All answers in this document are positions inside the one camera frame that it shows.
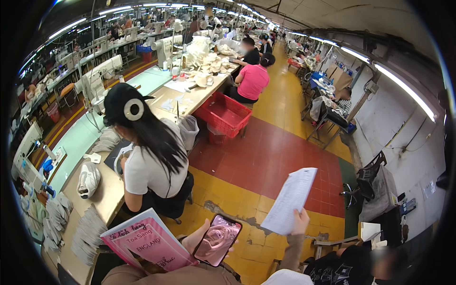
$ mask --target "black shirt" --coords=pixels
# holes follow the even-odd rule
[[[315,260],[304,270],[315,285],[371,285],[370,249],[352,245],[340,258],[335,251]]]
[[[261,45],[261,48],[259,49],[260,53],[272,53],[272,48],[269,42]]]
[[[254,48],[253,50],[249,51],[245,56],[244,56],[244,62],[248,64],[259,64],[259,52],[257,48]]]

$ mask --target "paper sheet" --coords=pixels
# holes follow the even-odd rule
[[[281,235],[293,231],[294,209],[301,211],[309,196],[317,168],[301,168],[290,173],[268,215],[261,223],[266,228]]]

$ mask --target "fluorescent light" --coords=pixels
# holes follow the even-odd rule
[[[123,13],[123,12],[126,12],[126,11],[131,11],[131,10],[133,10],[133,9],[127,9],[127,10],[123,10],[123,11],[115,12],[115,13],[113,13],[113,14],[117,14],[117,13]]]
[[[95,18],[95,19],[91,19],[90,21],[92,22],[92,21],[99,20],[99,19],[104,18],[104,17],[106,17],[106,15],[100,16],[100,17]]]
[[[324,43],[329,43],[330,45],[333,45],[335,47],[339,47],[335,42],[328,41],[328,40],[323,40]]]
[[[35,53],[34,55],[32,55],[32,56],[29,58],[29,60],[27,60],[27,62],[26,62],[26,63],[21,67],[21,69],[19,70],[19,73],[18,73],[18,74],[21,73],[21,71],[24,69],[24,67],[25,67],[25,66],[30,62],[30,60],[31,60],[32,58],[34,58],[35,56],[36,56],[36,53]]]
[[[393,80],[397,85],[399,85],[405,92],[407,92],[413,100],[415,100],[416,103],[426,112],[426,114],[429,116],[431,121],[435,122],[434,119],[434,113],[432,110],[426,105],[426,103],[410,88],[408,87],[404,82],[402,82],[399,78],[397,78],[394,74],[386,70],[385,68],[381,67],[378,64],[375,64],[375,67],[384,75],[388,76],[389,79]]]
[[[111,9],[111,10],[102,11],[102,12],[100,12],[100,15],[108,14],[108,13],[115,12],[115,11],[130,9],[130,8],[131,8],[131,6],[114,8],[114,9]]]
[[[143,7],[147,6],[164,6],[166,3],[153,3],[153,4],[143,4]]]
[[[349,49],[346,48],[346,47],[341,47],[341,49],[342,49],[344,52],[349,53],[349,54],[351,54],[352,56],[357,57],[357,58],[361,59],[362,61],[364,61],[364,62],[370,64],[369,58],[368,58],[368,57],[362,56],[362,55],[360,55],[359,53],[356,53],[356,52],[354,52],[354,51],[352,51],[352,50],[349,50]]]
[[[87,30],[87,29],[90,29],[90,26],[88,26],[88,27],[85,27],[85,28],[83,28],[82,30],[79,30],[79,31],[78,31],[78,34],[79,34],[80,32],[82,32],[82,31],[85,31],[85,30]]]
[[[58,36],[60,33],[64,32],[65,30],[68,30],[68,29],[71,28],[72,26],[77,25],[77,24],[79,24],[79,23],[81,23],[81,22],[84,22],[85,20],[86,20],[86,18],[80,19],[80,20],[78,20],[78,21],[76,21],[76,22],[74,22],[74,23],[72,23],[72,24],[70,24],[70,25],[68,25],[68,26],[66,26],[66,27],[64,27],[64,28],[62,28],[62,29],[60,29],[58,32],[53,33],[53,34],[49,37],[49,39],[52,39],[53,37]]]

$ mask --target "smartphone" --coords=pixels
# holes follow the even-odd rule
[[[241,223],[221,214],[216,214],[212,218],[211,227],[193,252],[193,256],[211,266],[219,266],[241,230]]]

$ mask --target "black office chair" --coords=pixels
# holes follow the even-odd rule
[[[358,185],[356,188],[352,189],[349,184],[343,184],[344,187],[346,186],[348,188],[348,191],[343,191],[339,193],[339,195],[350,195],[350,202],[346,209],[349,209],[352,205],[357,203],[356,195],[358,194],[364,197],[368,202],[375,198],[372,182],[377,176],[382,162],[384,162],[384,166],[387,164],[383,151],[379,152],[370,163],[358,171],[358,178],[356,179]]]

